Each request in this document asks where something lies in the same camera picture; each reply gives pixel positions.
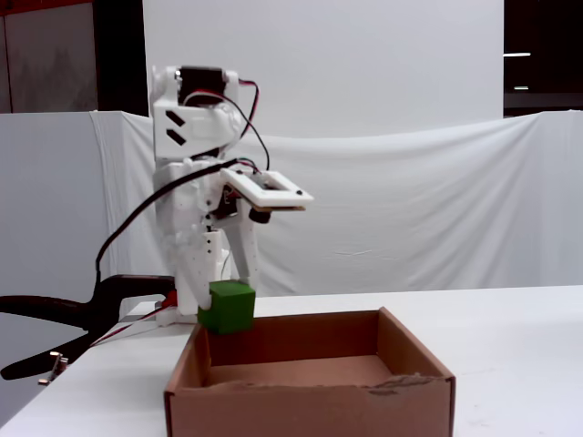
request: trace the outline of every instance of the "open cardboard box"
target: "open cardboard box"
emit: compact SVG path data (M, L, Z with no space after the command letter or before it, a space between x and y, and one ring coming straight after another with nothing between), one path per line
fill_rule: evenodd
M445 437L454 399L454 375L385 308L196 325L165 392L170 437Z

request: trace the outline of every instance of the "green block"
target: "green block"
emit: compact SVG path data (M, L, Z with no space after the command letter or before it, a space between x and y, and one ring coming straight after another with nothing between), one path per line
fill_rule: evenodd
M255 290L236 280L211 282L210 310L199 307L199 323L216 334L250 330L253 326Z

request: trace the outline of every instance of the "white backdrop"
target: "white backdrop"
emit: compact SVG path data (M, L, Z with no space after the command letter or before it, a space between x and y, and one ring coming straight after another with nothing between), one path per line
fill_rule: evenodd
M265 141L272 168L316 201L257 227L260 295L583 283L580 112L391 136ZM125 152L133 164L121 168L140 172L145 194L151 160L133 154L151 155L151 140L128 144L137 147ZM264 165L251 135L236 152ZM153 218L145 235L155 232ZM132 259L151 257L133 244Z
M143 4L148 74L239 71L261 86L265 134L362 137L502 118L503 0Z

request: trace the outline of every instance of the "table surface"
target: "table surface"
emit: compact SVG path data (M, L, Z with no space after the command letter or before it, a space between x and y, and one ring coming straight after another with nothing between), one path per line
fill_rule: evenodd
M583 286L261 298L256 315L382 306L456 375L456 436L581 435ZM138 328L85 353L0 437L165 436L162 392L192 325Z

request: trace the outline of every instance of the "dark background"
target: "dark background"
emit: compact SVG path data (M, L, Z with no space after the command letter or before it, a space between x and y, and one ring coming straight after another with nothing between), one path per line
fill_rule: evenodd
M583 109L583 1L506 0L505 116ZM528 86L517 91L515 86Z

